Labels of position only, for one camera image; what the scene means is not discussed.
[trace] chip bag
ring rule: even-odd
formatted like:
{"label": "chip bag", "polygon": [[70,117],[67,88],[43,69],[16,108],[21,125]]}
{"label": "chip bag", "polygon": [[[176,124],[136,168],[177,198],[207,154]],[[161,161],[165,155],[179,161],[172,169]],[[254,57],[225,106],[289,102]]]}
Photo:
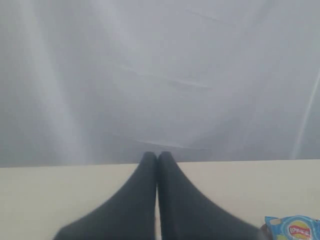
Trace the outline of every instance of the chip bag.
{"label": "chip bag", "polygon": [[320,221],[307,216],[264,218],[273,240],[320,240]]}

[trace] white surface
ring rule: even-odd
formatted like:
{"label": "white surface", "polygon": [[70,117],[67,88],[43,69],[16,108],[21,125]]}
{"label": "white surface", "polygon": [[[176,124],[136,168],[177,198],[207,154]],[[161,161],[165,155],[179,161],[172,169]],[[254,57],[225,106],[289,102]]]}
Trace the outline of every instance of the white surface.
{"label": "white surface", "polygon": [[1,0],[0,166],[320,158],[319,9]]}
{"label": "white surface", "polygon": [[[179,166],[215,203],[257,227],[264,216],[320,217],[319,160]],[[135,164],[0,168],[0,239],[51,240],[60,227],[114,194],[135,168]],[[159,214],[156,219],[159,233]]]}

